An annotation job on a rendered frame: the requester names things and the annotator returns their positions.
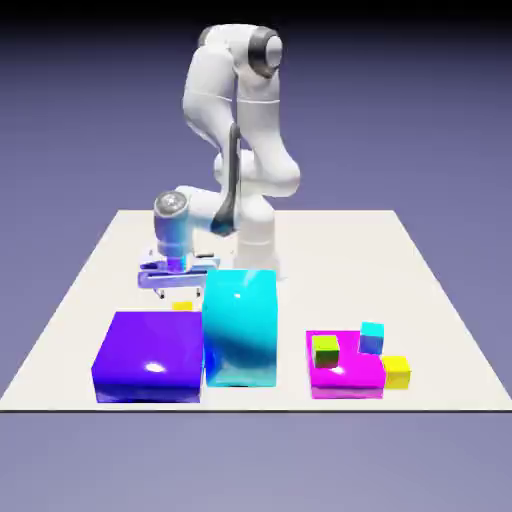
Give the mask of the large purple box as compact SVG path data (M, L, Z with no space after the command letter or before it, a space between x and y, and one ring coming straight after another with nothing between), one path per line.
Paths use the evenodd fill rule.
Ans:
M197 403L202 317L193 311L118 311L91 368L99 403Z

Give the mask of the large magenta box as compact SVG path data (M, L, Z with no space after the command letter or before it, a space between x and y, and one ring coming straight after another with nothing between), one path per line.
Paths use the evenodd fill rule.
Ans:
M334 367L317 368L313 338L335 336L339 344ZM386 372L378 355L359 352L357 330L308 330L306 357L313 399L382 399Z

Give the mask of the small yellow-green cube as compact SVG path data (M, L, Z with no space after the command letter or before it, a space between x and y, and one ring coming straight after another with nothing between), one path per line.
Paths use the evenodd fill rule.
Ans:
M334 368L338 365L340 346L336 335L312 337L312 359L316 368Z

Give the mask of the small cyan cube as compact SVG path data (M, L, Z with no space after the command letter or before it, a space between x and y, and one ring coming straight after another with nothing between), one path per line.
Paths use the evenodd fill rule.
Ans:
M384 325L376 322L363 322L360 328L359 351L381 355L384 345Z

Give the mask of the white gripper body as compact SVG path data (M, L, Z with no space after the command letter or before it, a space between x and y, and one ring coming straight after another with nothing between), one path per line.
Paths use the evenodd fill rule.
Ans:
M191 257L159 260L141 265L137 284L141 289L166 289L205 286L207 273L219 267L218 257Z

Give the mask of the large cyan box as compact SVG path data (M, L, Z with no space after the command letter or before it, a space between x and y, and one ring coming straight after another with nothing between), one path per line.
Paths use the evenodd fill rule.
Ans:
M208 386L276 385L278 298L275 271L210 271L204 288L202 327Z

